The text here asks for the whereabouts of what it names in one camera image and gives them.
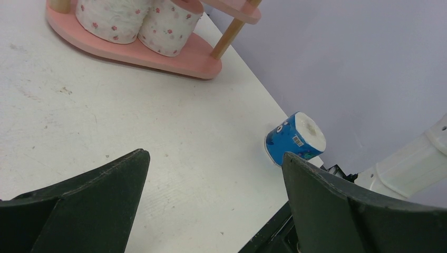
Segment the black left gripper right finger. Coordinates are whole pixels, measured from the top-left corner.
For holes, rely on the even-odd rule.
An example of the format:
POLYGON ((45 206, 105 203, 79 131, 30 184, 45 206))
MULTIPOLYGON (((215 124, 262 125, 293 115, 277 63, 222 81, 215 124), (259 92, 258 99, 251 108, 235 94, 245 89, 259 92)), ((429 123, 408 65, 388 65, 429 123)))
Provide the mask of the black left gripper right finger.
POLYGON ((446 252, 446 209, 391 198, 287 152, 299 252, 446 252))

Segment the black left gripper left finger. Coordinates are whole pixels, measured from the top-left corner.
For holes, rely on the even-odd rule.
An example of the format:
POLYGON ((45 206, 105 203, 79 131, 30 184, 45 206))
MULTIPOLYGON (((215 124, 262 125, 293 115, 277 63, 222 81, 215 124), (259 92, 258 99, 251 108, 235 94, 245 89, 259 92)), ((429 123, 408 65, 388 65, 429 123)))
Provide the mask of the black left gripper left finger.
POLYGON ((1 252, 124 252, 149 164, 137 149, 1 201, 1 252))

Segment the white floral roll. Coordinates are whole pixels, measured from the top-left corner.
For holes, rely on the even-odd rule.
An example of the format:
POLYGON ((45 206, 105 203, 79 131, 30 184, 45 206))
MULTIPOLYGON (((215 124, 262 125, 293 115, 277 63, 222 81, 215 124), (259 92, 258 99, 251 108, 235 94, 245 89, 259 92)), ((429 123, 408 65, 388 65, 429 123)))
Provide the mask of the white floral roll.
POLYGON ((138 33, 150 50, 168 57, 177 56, 204 13, 201 1, 153 1, 138 33))
POLYGON ((80 0, 75 16, 91 34, 115 44, 130 44, 137 39, 152 1, 80 0))

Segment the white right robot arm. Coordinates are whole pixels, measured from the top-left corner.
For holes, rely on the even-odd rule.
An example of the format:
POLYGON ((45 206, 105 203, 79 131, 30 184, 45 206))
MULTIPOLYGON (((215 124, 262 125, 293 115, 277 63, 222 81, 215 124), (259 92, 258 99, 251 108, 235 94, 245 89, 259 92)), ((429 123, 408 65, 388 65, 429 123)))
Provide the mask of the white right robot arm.
POLYGON ((354 183, 405 200, 446 178, 446 115, 403 148, 358 174, 354 183))

